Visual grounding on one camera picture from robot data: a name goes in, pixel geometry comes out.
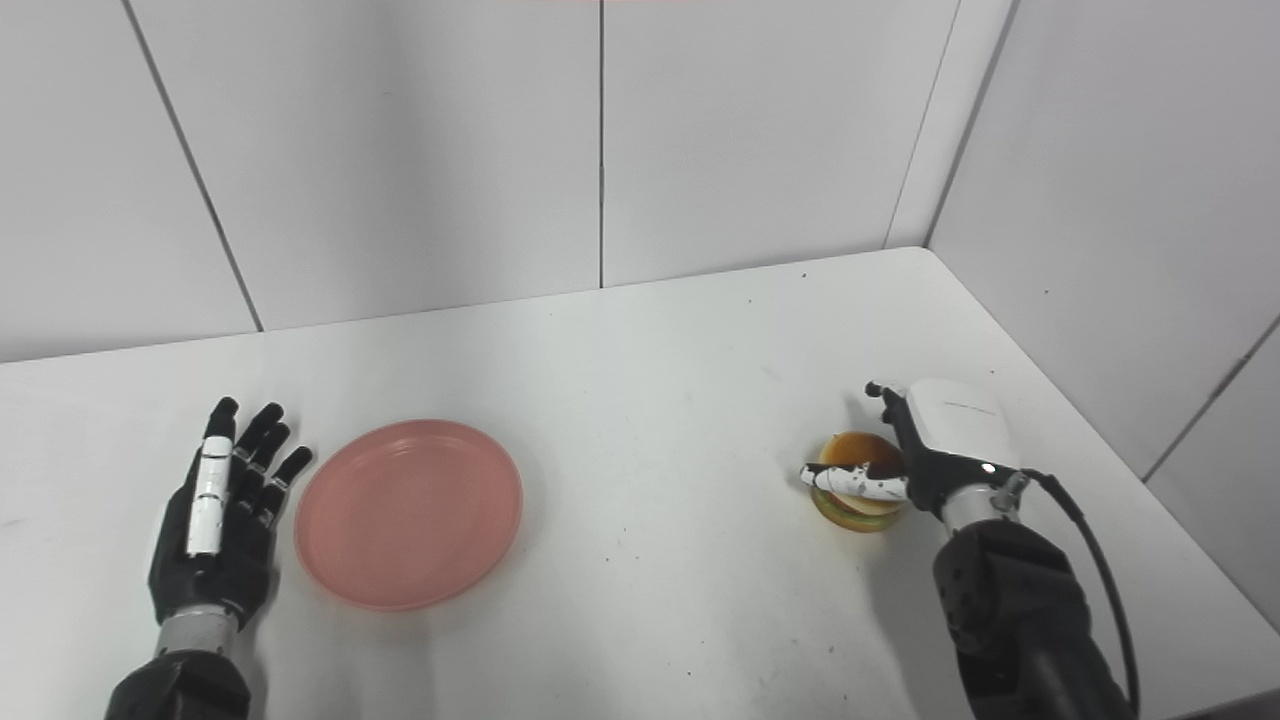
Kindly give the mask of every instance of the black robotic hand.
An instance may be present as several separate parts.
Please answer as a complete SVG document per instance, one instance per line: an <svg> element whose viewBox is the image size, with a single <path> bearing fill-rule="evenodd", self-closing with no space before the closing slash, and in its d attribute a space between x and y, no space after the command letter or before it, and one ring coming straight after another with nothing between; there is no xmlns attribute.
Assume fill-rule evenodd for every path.
<svg viewBox="0 0 1280 720"><path fill-rule="evenodd" d="M234 400L224 397L210 415L210 428L225 428L227 437L234 436L237 409ZM266 602L275 519L289 483L311 461L311 451L300 447L268 479L268 469L289 438L283 416L279 405L268 405L232 448L216 555L187 555L200 451L187 479L169 498L147 575L161 624L161 647L151 662L115 687L106 720L248 716L250 689L227 657L224 641L243 629Z"/></svg>
<svg viewBox="0 0 1280 720"><path fill-rule="evenodd" d="M234 428L237 409L234 400L224 397L210 421L221 415ZM289 483L312 456L308 448L298 447L268 479L268 469L289 438L289 428L280 423L283 416L284 410L279 405L268 405L236 442L223 514L221 550L214 556L188 557L187 525L200 464L197 450L186 482L169 498L147 575L157 623L183 607L220 605L243 628L266 602L275 519Z"/></svg>

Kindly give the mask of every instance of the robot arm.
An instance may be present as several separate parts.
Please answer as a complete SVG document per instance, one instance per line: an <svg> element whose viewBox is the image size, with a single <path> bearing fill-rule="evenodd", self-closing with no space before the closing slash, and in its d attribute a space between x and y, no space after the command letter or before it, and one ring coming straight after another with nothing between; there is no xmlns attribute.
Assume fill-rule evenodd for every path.
<svg viewBox="0 0 1280 720"><path fill-rule="evenodd" d="M876 383L906 466L906 493L947 528L933 579L956 646L960 678L978 720L1133 720L1137 673L1123 607L1083 512L1051 475L1020 470L995 398L948 380L905 392ZM1021 525L1019 497L1032 479L1068 511L1089 543L1120 626L1129 702L1089 635L1089 607L1053 543Z"/></svg>
<svg viewBox="0 0 1280 720"><path fill-rule="evenodd" d="M271 404L234 446L225 442L221 455L210 455L207 448L218 445L210 438L234 436L237 407L224 397L214 409L205 451L196 454L187 479L169 498L147 575L160 623L156 657L115 687L106 720L248 716L248 685L228 655L236 634L266 602L275 519L289 483L311 461L311 451L294 450L266 478L289 437L279 421L284 410ZM206 487L209 465L202 470L210 457L227 462L225 487L216 492ZM197 530L196 514L211 528L211 538Z"/></svg>

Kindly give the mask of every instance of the tabletop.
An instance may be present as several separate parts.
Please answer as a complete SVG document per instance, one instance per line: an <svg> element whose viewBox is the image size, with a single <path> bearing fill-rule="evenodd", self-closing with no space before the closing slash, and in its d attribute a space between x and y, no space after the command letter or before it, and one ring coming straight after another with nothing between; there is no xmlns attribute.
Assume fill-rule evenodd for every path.
<svg viewBox="0 0 1280 720"><path fill-rule="evenodd" d="M1144 717L1280 687L1280 635L964 286L908 249L0 365L0 715L101 716L150 659L161 506L232 395L282 402L321 461L387 423L467 423L525 488L498 568L402 614L316 588L291 503L275 597L236 648L256 717L966 717L931 578L941 524L911 511L851 533L796 482L832 433L892 437L868 379L922 377L993 392L1024 461L1089 516ZM1070 555L1119 678L1073 525L1037 489L1023 521Z"/></svg>

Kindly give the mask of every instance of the white wall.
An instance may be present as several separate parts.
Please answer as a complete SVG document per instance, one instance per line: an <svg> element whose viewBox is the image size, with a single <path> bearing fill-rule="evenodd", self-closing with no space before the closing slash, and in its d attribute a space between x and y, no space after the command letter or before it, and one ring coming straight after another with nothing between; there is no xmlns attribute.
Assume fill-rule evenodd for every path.
<svg viewBox="0 0 1280 720"><path fill-rule="evenodd" d="M919 243L1009 1L134 6L280 328ZM0 8L0 360L251 329L124 6L81 5Z"/></svg>
<svg viewBox="0 0 1280 720"><path fill-rule="evenodd" d="M937 94L965 111L943 111L936 145L916 158L937 173L1007 9L969 5L964 51ZM937 0L607 4L605 283L883 247L956 10ZM927 225L936 201L937 188L916 183L906 209ZM918 245L924 228L901 234Z"/></svg>
<svg viewBox="0 0 1280 720"><path fill-rule="evenodd" d="M0 3L0 361L253 323L118 3Z"/></svg>
<svg viewBox="0 0 1280 720"><path fill-rule="evenodd" d="M1148 487L1280 628L1277 436L1280 336L1272 334Z"/></svg>
<svg viewBox="0 0 1280 720"><path fill-rule="evenodd" d="M932 247L1139 474L1280 315L1280 4L1021 3ZM1151 489L1280 625L1280 346Z"/></svg>
<svg viewBox="0 0 1280 720"><path fill-rule="evenodd" d="M134 4L266 328L598 287L594 4Z"/></svg>

